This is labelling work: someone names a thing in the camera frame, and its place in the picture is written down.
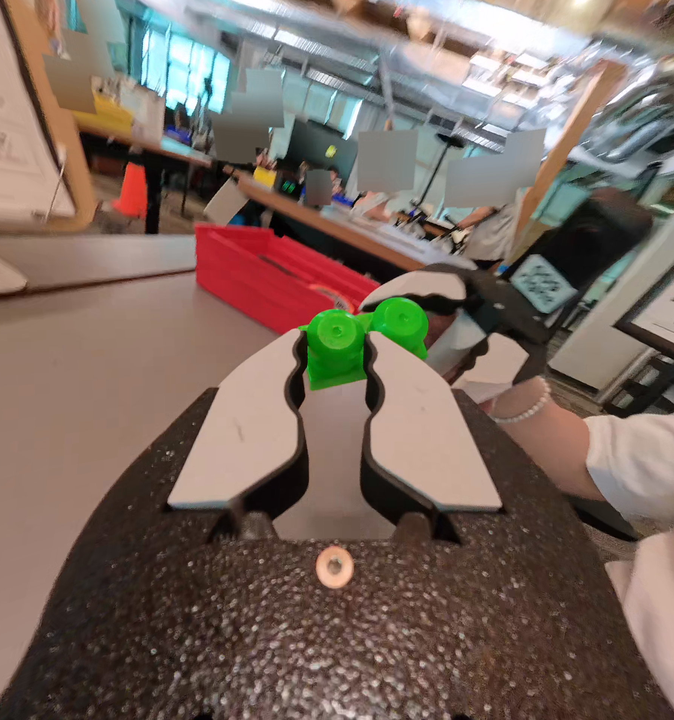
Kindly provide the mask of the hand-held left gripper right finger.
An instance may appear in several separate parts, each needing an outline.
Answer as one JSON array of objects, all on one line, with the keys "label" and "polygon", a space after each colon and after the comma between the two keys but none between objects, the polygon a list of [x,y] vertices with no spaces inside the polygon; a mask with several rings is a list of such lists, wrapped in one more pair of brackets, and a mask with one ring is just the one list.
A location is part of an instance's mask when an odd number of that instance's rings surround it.
[{"label": "hand-held left gripper right finger", "polygon": [[503,502],[449,384],[379,332],[365,338],[362,495],[393,525],[409,513],[446,526],[460,512]]}]

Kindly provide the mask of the black monitor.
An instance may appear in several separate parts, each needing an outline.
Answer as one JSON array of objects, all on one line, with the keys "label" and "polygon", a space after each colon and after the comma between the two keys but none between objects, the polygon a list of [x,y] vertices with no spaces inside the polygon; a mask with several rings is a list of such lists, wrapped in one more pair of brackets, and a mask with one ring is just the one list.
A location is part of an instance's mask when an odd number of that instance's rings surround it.
[{"label": "black monitor", "polygon": [[358,143],[325,124],[295,119],[283,161],[297,168],[303,163],[316,169],[334,167],[344,184],[350,178],[358,154]]}]

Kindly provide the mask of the stack of yellow bins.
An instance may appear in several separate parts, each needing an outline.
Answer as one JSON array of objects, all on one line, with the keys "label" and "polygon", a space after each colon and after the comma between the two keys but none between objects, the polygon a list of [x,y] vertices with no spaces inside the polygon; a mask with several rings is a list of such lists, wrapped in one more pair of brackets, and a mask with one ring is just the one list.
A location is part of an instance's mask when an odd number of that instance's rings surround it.
[{"label": "stack of yellow bins", "polygon": [[82,131],[95,131],[106,137],[132,135],[133,113],[103,94],[94,93],[93,103],[95,110],[93,113],[71,111]]}]

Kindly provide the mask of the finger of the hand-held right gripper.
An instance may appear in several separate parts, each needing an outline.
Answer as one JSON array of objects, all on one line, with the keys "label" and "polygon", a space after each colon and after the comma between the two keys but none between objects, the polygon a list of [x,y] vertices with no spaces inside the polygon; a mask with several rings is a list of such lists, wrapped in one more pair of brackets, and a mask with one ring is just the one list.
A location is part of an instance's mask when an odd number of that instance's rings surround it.
[{"label": "finger of the hand-held right gripper", "polygon": [[427,265],[381,284],[360,303],[360,313],[373,312],[386,300],[404,298],[426,312],[448,316],[468,298],[471,268],[458,265]]},{"label": "finger of the hand-held right gripper", "polygon": [[452,377],[487,333],[463,309],[452,315],[428,312],[427,317],[426,364],[442,377]]}]

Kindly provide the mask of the orange traffic cone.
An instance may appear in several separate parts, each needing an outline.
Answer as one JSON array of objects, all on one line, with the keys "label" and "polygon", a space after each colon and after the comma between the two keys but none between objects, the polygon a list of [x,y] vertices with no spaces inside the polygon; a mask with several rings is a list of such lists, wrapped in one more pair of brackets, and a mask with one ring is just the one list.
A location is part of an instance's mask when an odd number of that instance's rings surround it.
[{"label": "orange traffic cone", "polygon": [[136,163],[126,166],[120,195],[111,208],[131,220],[145,220],[147,213],[147,184],[145,168]]}]

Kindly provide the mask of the framed marker sign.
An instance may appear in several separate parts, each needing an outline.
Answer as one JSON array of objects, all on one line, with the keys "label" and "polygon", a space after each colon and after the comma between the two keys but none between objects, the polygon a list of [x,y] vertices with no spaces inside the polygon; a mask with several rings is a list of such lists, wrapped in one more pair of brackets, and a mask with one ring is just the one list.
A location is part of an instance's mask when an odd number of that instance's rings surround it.
[{"label": "framed marker sign", "polygon": [[634,302],[614,328],[674,360],[674,265]]}]

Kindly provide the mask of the person's right forearm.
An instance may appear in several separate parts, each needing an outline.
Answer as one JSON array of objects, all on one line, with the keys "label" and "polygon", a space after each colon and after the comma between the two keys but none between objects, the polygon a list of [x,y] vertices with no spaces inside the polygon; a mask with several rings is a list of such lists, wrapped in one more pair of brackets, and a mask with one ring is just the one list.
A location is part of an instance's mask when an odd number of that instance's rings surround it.
[{"label": "person's right forearm", "polygon": [[555,403],[546,380],[536,377],[504,392],[491,416],[561,492],[605,500],[587,469],[589,428]]}]

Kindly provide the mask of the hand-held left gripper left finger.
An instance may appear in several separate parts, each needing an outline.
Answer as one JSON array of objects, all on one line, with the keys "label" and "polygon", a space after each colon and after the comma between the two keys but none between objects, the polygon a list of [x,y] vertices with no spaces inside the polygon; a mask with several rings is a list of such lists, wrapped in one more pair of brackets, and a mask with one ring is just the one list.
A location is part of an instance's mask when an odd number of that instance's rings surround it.
[{"label": "hand-held left gripper left finger", "polygon": [[290,330],[224,378],[169,494],[171,510],[261,512],[274,520],[302,499],[306,366],[306,332]]}]

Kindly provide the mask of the wooden diagonal post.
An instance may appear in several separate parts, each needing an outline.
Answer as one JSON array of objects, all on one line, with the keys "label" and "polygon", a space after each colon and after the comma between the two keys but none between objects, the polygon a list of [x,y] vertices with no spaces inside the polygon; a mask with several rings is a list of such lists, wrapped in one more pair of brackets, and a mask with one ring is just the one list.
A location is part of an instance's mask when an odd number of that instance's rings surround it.
[{"label": "wooden diagonal post", "polygon": [[542,161],[534,184],[523,193],[515,218],[511,252],[505,256],[505,261],[513,261],[521,254],[523,236],[529,229],[533,213],[564,168],[570,152],[580,144],[595,113],[613,97],[626,75],[626,65],[606,59],[584,74],[586,84],[582,94]]}]

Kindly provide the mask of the silver ventilation duct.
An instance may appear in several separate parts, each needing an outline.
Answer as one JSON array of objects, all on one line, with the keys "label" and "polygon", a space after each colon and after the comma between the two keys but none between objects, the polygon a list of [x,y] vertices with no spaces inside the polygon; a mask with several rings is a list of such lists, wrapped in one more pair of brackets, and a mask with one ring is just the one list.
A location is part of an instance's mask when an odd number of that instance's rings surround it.
[{"label": "silver ventilation duct", "polygon": [[313,79],[331,76],[370,102],[444,107],[460,88],[496,96],[479,85],[471,57],[442,46],[414,42],[395,31],[301,1],[186,1],[193,24],[212,22],[222,32],[259,42],[287,64],[300,61]]}]

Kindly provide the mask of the red plastic bin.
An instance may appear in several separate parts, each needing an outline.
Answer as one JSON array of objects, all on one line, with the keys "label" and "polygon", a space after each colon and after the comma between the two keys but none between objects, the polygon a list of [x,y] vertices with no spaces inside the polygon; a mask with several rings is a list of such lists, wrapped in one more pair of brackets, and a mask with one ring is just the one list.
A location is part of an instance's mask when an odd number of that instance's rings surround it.
[{"label": "red plastic bin", "polygon": [[279,335],[320,312],[355,312],[374,280],[270,229],[195,225],[197,284]]}]

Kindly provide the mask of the printed instruction sheet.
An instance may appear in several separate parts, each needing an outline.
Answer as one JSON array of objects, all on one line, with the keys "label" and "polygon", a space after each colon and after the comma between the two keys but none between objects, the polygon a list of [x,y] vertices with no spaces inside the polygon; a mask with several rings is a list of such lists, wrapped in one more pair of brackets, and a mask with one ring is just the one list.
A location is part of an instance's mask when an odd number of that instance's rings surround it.
[{"label": "printed instruction sheet", "polygon": [[48,131],[17,35],[0,1],[0,227],[72,219],[66,154]]}]

